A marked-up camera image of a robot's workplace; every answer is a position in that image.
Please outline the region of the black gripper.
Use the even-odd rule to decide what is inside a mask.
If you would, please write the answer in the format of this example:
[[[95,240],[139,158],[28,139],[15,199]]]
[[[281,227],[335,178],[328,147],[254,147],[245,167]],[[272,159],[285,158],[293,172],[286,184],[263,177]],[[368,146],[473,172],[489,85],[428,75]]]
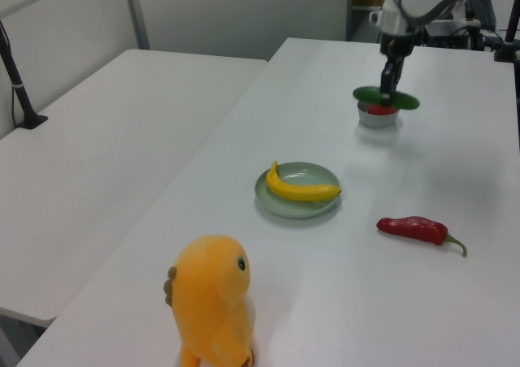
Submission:
[[[401,80],[405,58],[414,48],[414,35],[393,36],[383,33],[380,40],[380,53],[387,58],[381,72],[379,91],[383,105],[392,103],[393,94]]]

